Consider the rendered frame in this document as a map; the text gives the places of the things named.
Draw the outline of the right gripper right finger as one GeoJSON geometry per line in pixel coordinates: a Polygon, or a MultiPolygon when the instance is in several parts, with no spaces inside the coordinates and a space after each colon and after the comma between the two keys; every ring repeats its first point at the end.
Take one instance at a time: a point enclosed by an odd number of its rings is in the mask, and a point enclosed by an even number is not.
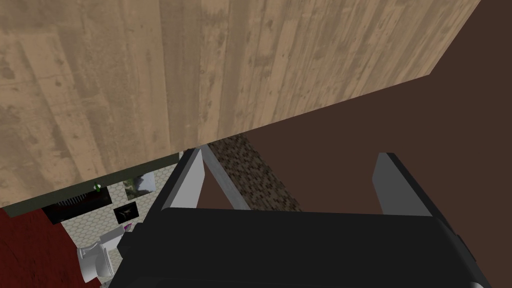
{"type": "Polygon", "coordinates": [[[372,184],[385,215],[441,218],[440,210],[395,153],[378,154],[372,184]]]}

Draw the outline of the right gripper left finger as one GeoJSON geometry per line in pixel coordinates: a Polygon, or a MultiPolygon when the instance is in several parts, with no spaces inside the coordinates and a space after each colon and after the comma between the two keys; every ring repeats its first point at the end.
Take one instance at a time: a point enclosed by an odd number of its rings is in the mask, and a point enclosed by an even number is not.
{"type": "Polygon", "coordinates": [[[201,149],[186,150],[153,202],[151,211],[196,208],[204,180],[205,167],[201,149]]]}

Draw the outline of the white toilet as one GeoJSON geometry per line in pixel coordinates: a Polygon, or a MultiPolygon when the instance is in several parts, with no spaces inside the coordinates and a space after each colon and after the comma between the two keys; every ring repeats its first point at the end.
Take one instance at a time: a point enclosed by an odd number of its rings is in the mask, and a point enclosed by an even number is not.
{"type": "Polygon", "coordinates": [[[115,274],[109,251],[117,248],[125,233],[124,227],[103,234],[99,241],[87,247],[77,248],[77,258],[83,281],[85,283],[98,277],[112,277],[115,274]]]}

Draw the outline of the grey-green wall picture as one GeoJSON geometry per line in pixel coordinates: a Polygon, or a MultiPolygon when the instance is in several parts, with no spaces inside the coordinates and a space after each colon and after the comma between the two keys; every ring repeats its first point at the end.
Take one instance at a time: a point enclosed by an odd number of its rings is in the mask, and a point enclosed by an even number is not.
{"type": "Polygon", "coordinates": [[[134,200],[157,190],[154,172],[148,172],[122,182],[128,200],[134,200]]]}

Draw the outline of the black framed wall picture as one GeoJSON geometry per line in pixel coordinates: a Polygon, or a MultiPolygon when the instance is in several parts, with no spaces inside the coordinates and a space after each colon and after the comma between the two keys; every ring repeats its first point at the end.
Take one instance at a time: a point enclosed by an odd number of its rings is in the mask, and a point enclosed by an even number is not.
{"type": "Polygon", "coordinates": [[[118,224],[130,222],[139,217],[139,210],[136,202],[130,202],[113,210],[118,224]]]}

